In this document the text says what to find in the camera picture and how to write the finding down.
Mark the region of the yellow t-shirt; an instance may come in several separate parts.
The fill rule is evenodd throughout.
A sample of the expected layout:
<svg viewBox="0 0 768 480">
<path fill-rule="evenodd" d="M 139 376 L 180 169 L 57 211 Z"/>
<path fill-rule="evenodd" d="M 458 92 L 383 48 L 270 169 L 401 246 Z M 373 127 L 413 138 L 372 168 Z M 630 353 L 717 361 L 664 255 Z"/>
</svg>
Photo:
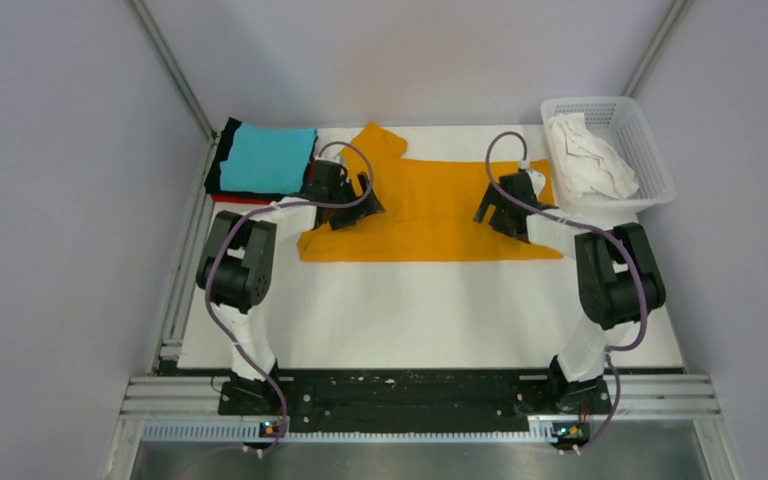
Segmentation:
<svg viewBox="0 0 768 480">
<path fill-rule="evenodd" d="M 297 242 L 304 262 L 477 262 L 556 260 L 561 253 L 526 244 L 473 218 L 490 178 L 517 171 L 516 161 L 416 160 L 408 142 L 368 123 L 341 151 L 351 175 L 370 163 L 373 192 L 383 204 L 348 228 L 324 224 Z"/>
</svg>

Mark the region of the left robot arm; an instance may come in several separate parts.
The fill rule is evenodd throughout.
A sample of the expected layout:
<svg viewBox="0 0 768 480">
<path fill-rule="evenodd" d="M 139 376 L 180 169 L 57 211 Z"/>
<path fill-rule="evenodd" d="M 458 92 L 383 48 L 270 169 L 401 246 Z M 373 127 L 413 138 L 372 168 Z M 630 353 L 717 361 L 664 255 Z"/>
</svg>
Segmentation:
<svg viewBox="0 0 768 480">
<path fill-rule="evenodd" d="M 338 161 L 317 159 L 299 193 L 249 213 L 222 210 L 215 215 L 199 258 L 196 284 L 209 317 L 231 345 L 232 373 L 226 385 L 241 393 L 255 412 L 274 410 L 283 396 L 267 334 L 250 317 L 270 290 L 280 222 L 296 217 L 302 230 L 352 227 L 383 212 L 373 185 L 370 167 L 350 174 Z"/>
</svg>

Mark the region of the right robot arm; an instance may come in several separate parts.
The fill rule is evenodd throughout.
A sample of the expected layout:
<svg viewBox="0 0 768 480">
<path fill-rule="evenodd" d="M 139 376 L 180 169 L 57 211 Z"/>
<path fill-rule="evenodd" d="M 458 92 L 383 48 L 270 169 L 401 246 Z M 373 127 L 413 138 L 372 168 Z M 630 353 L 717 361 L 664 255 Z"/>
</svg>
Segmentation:
<svg viewBox="0 0 768 480">
<path fill-rule="evenodd" d="M 595 389 L 607 356 L 635 349 L 666 287 L 644 227 L 598 226 L 537 199 L 527 171 L 491 180 L 474 220 L 525 244 L 543 246 L 575 263 L 583 315 L 551 360 L 549 404 L 572 412 Z"/>
</svg>

